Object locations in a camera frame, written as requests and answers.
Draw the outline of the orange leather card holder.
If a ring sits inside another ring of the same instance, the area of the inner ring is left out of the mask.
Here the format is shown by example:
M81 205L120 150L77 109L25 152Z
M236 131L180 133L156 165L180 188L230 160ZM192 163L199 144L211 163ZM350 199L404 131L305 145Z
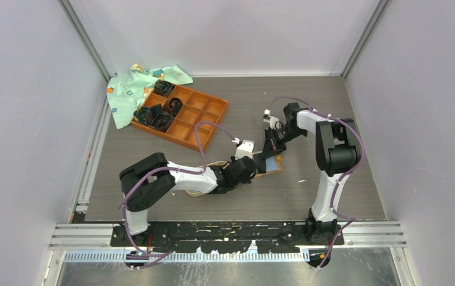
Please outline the orange leather card holder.
M283 160L283 158L282 158L282 156L280 154L276 155L276 156L273 156L273 157L267 158L266 159L267 173L259 174L259 175L256 174L255 175L256 178L282 171L282 160Z

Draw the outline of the dark grey credit card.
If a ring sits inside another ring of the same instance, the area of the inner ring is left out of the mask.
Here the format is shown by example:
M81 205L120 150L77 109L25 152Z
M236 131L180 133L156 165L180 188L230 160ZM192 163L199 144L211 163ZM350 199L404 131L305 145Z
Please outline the dark grey credit card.
M253 160L257 167L257 174L265 174L267 173L267 163L266 158L261 153L253 154Z

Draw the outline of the oval wooden card tray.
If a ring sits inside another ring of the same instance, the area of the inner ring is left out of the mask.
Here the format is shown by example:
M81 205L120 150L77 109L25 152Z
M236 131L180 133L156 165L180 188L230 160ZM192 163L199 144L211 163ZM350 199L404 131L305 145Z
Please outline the oval wooden card tray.
M226 164L227 164L226 161L216 161L216 162L213 162L213 163L209 163L207 165L207 167L209 167L209 168L214 167L214 166L222 167L222 166L224 166ZM214 188L209 188L208 192L205 192L204 191L206 189L206 188L204 188L205 183L200 183L200 182L195 182L194 184L192 184L192 186L194 188L185 189L185 192L188 195L190 195L191 197L199 197L199 196L202 196L202 195L213 193L213 190L214 190Z

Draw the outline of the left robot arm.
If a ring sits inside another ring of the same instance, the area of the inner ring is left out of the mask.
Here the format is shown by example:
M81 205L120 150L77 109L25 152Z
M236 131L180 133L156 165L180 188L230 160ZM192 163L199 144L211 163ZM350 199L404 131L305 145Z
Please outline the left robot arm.
M175 164L163 153L151 154L119 174L127 225L125 237L135 246L146 243L148 209L169 191L225 194L239 184L250 184L256 174L257 165L247 156L203 168Z

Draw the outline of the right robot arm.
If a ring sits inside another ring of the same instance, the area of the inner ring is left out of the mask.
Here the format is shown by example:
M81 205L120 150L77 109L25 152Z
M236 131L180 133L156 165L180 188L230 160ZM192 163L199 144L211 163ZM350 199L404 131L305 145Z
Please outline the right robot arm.
M317 197L304 226L307 240L319 245L338 232L337 205L344 186L363 158L363 147L353 119L338 119L289 103L283 109L285 123L265 110L263 149L254 154L259 174L269 172L268 159L286 151L288 142L312 133L315 137L316 164L321 171Z

